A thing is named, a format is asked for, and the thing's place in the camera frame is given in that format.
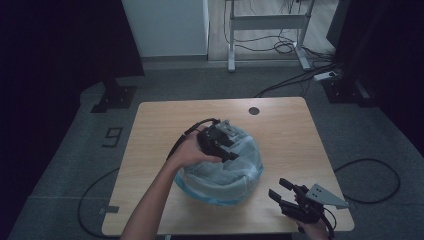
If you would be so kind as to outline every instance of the wire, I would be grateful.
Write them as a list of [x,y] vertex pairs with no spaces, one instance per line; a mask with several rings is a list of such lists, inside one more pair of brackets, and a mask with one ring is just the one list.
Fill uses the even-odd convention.
[[253,8],[252,8],[252,0],[249,0],[249,7],[250,7],[250,10],[252,10],[252,12],[253,12],[255,15],[257,15],[257,14],[256,14],[256,12],[255,12],[255,10],[253,10]]
[[378,159],[373,159],[373,158],[362,158],[362,159],[358,159],[358,160],[355,160],[355,161],[352,161],[352,162],[349,162],[349,163],[346,163],[346,164],[344,164],[344,165],[342,165],[342,166],[340,166],[340,167],[338,167],[338,168],[336,168],[336,169],[334,169],[334,173],[336,173],[336,172],[338,172],[338,171],[340,171],[341,169],[343,169],[343,168],[345,168],[345,167],[347,167],[347,166],[349,166],[349,165],[352,165],[352,164],[355,164],[355,163],[358,163],[358,162],[366,162],[366,161],[368,161],[368,162],[377,162],[377,163],[380,163],[380,164],[382,164],[382,165],[384,165],[384,166],[386,166],[390,171],[392,171],[394,174],[395,174],[395,176],[396,176],[396,181],[397,181],[397,185],[396,185],[396,188],[395,188],[395,190],[393,190],[390,194],[388,194],[387,196],[385,196],[385,197],[383,197],[383,198],[381,198],[381,199],[379,199],[379,200],[375,200],[375,201],[366,201],[366,200],[361,200],[361,199],[356,199],[356,198],[353,198],[353,197],[351,197],[351,196],[349,196],[349,195],[346,195],[346,194],[343,194],[343,196],[345,197],[345,198],[347,198],[347,199],[350,199],[350,200],[352,200],[352,201],[354,201],[354,202],[358,202],[358,203],[363,203],[363,204],[376,204],[376,203],[381,203],[381,202],[384,202],[384,201],[386,201],[386,200],[388,200],[389,198],[391,198],[391,197],[393,197],[398,191],[399,191],[399,189],[400,189],[400,185],[401,185],[401,180],[400,180],[400,177],[399,177],[399,174],[390,166],[390,165],[388,165],[387,163],[385,163],[385,162],[383,162],[383,161],[381,161],[381,160],[378,160]]
[[326,66],[323,66],[323,67],[316,68],[316,69],[314,69],[310,72],[302,73],[300,75],[291,77],[291,78],[286,79],[286,80],[284,80],[280,83],[277,83],[277,84],[272,85],[268,88],[265,88],[264,90],[262,90],[258,94],[256,94],[254,96],[254,98],[262,97],[264,93],[271,91],[271,90],[275,90],[275,89],[278,89],[278,88],[281,88],[281,87],[284,87],[284,86],[288,86],[288,85],[291,85],[291,84],[295,84],[295,83],[302,83],[302,82],[308,81],[308,80],[312,79],[314,75],[319,74],[319,73],[324,72],[324,71],[327,71],[331,68],[337,67],[338,65],[339,64],[329,64],[329,65],[326,65]]
[[98,182],[100,182],[101,180],[103,180],[104,178],[106,178],[107,176],[109,176],[109,175],[111,175],[112,173],[114,173],[114,172],[116,172],[116,171],[118,171],[119,170],[119,168],[115,168],[115,169],[113,169],[112,171],[110,171],[110,172],[108,172],[108,173],[106,173],[106,174],[104,174],[103,176],[101,176],[99,179],[97,179],[94,183],[92,183],[91,185],[90,185],[90,187],[88,187],[87,188],[87,190],[85,190],[85,192],[84,192],[84,194],[82,195],[82,197],[81,197],[81,199],[80,199],[80,201],[79,201],[79,203],[78,203],[78,210],[77,210],[77,214],[78,214],[78,223],[79,223],[79,225],[80,225],[80,227],[86,232],[86,233],[88,233],[88,234],[90,234],[91,236],[94,236],[94,237],[98,237],[98,238],[107,238],[107,239],[118,239],[118,237],[111,237],[111,236],[106,236],[106,235],[101,235],[101,234],[97,234],[97,233],[94,233],[94,232],[92,232],[92,231],[90,231],[85,225],[84,225],[84,223],[82,222],[82,218],[81,218],[81,206],[82,206],[82,201],[84,200],[84,198],[85,198],[85,196],[87,195],[87,193],[98,183]]
[[328,213],[330,213],[331,214],[331,216],[333,217],[333,219],[334,219],[334,226],[333,226],[333,229],[336,229],[336,227],[337,227],[337,219],[336,219],[336,217],[334,216],[334,214],[330,211],[330,210],[328,210],[327,208],[324,208],[324,210],[326,210]]

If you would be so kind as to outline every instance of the gray metal bracket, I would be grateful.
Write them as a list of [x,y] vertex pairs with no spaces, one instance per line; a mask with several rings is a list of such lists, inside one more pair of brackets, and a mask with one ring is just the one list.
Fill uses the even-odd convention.
[[323,205],[335,206],[337,209],[344,209],[349,207],[348,202],[343,201],[341,198],[332,194],[318,184],[314,184],[314,186],[309,189],[309,191],[306,193],[306,197]]

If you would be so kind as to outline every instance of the black stand base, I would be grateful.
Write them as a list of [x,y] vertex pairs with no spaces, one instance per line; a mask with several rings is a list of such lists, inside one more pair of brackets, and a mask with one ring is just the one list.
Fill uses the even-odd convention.
[[323,80],[321,84],[330,103],[359,103],[362,100],[362,95],[356,86],[345,91],[340,86],[340,80]]
[[346,91],[341,87],[340,80],[323,80],[321,84],[330,103],[356,103],[366,108],[378,106],[374,99],[364,97],[356,85]]
[[134,98],[137,87],[119,87],[112,94],[106,89],[100,103],[91,109],[91,113],[105,113],[108,109],[128,109]]

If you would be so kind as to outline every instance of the robotic arm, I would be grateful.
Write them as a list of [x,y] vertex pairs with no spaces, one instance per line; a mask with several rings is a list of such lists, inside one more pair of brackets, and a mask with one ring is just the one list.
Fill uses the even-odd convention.
[[[287,202],[278,193],[269,189],[268,196],[279,204],[281,213],[306,224],[317,223],[319,219],[322,219],[328,228],[329,239],[333,239],[334,229],[324,215],[324,204],[334,205],[341,209],[347,208],[348,203],[318,184],[315,184],[310,190],[305,185],[294,185],[284,178],[280,178],[279,183],[286,189],[295,192],[297,202],[297,205]],[[304,233],[304,230],[299,227],[299,232]]]

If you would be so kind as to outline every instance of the plastic bag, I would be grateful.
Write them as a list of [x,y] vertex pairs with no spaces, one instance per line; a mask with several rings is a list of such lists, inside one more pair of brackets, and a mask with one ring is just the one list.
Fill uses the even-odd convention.
[[188,195],[215,205],[234,205],[248,197],[255,189],[263,171],[259,147],[252,136],[232,126],[237,134],[234,144],[222,147],[239,155],[224,163],[201,162],[181,168],[176,184]]

